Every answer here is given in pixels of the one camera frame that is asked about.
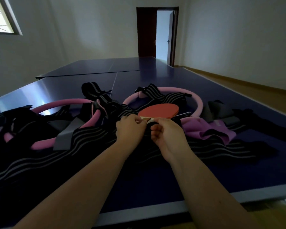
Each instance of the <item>person's left hand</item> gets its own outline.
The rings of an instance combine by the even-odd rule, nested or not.
[[[141,117],[135,114],[123,116],[116,123],[116,142],[121,143],[122,146],[126,146],[132,152],[140,143],[146,126],[147,121],[142,120]]]

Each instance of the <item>purple fabric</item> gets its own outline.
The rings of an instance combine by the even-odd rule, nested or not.
[[[217,135],[222,139],[225,145],[229,144],[229,142],[236,136],[235,132],[227,129],[225,123],[222,120],[214,120],[212,123],[207,123],[202,118],[188,117],[183,121],[182,128],[187,136],[202,140],[208,139],[210,136],[212,136],[204,136],[206,131],[214,129],[225,134],[225,136]]]

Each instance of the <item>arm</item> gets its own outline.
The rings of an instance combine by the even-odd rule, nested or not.
[[[206,165],[191,151],[181,127],[156,119],[151,138],[170,163],[198,228],[259,228]]]
[[[116,124],[117,141],[38,204],[14,228],[90,229],[125,160],[141,141],[146,124],[136,115],[123,117]]]

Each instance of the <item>doorway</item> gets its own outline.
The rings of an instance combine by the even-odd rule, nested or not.
[[[179,7],[137,7],[139,57],[174,66]]]

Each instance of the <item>pink ring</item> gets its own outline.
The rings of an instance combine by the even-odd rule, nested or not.
[[[196,111],[194,111],[194,113],[191,115],[191,117],[199,117],[201,115],[202,109],[203,109],[203,102],[202,102],[201,98],[197,94],[195,94],[194,92],[191,92],[191,91],[186,90],[186,89],[174,88],[174,87],[160,87],[158,89],[160,92],[182,92],[182,93],[191,94],[192,98],[197,103],[197,109],[196,109]],[[131,101],[135,100],[137,97],[145,98],[147,96],[142,91],[136,92],[136,93],[132,94],[131,96],[127,97],[126,100],[124,100],[123,104],[128,105],[128,104],[130,104]]]
[[[68,104],[84,104],[84,103],[91,103],[94,102],[92,100],[87,99],[65,99],[65,100],[58,100],[51,103],[43,104],[41,106],[38,106],[36,108],[33,108],[32,111],[35,113],[41,113],[43,111],[49,110],[51,108],[56,108]],[[101,111],[96,110],[93,114],[93,106],[92,106],[92,117],[90,120],[88,120],[84,125],[82,125],[80,128],[95,126],[96,122],[99,120],[101,116]],[[4,140],[5,142],[8,142],[10,139],[12,139],[14,136],[10,134],[9,132],[4,134]],[[35,142],[32,146],[32,150],[40,150],[40,149],[47,149],[54,146],[55,138],[46,139],[46,140],[40,140]]]

